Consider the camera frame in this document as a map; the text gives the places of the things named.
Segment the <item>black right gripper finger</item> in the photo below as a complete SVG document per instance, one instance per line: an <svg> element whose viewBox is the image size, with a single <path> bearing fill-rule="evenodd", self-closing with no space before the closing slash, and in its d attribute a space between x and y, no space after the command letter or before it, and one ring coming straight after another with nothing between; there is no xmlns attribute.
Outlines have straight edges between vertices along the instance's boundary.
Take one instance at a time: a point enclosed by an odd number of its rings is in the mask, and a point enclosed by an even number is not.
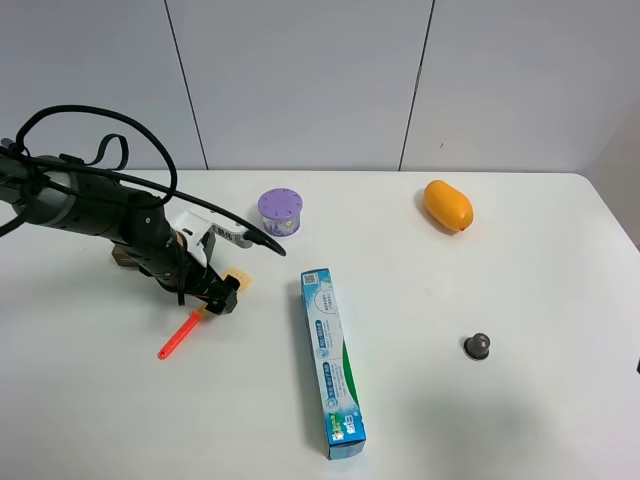
<svg viewBox="0 0 640 480"><path fill-rule="evenodd" d="M235 277L217 279L205 295L205 310L214 315L230 314L237 305L240 281Z"/></svg>

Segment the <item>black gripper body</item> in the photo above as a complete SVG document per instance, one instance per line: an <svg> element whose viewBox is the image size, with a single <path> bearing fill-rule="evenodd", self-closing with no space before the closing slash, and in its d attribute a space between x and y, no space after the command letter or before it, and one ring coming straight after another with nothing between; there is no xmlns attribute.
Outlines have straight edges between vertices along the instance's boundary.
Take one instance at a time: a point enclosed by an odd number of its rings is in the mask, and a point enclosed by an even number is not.
<svg viewBox="0 0 640 480"><path fill-rule="evenodd" d="M191 295L205 300L210 286L222 279L210 265L202 267L184 248L181 234L170 226L143 229L134 235L134 254L138 265L167 291L180 300Z"/></svg>

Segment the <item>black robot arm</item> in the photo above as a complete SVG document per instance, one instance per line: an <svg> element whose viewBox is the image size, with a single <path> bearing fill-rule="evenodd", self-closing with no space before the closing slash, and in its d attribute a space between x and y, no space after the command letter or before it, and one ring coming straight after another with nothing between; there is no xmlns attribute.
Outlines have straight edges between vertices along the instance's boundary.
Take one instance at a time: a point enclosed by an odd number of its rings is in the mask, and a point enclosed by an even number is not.
<svg viewBox="0 0 640 480"><path fill-rule="evenodd" d="M28 223L105 238L120 248L146 276L178 296L205 303L213 314L237 305L240 282L221 277L187 250L188 238L174 230L156 198L94 174L47 170L1 156L1 200L16 216L1 226L3 236Z"/></svg>

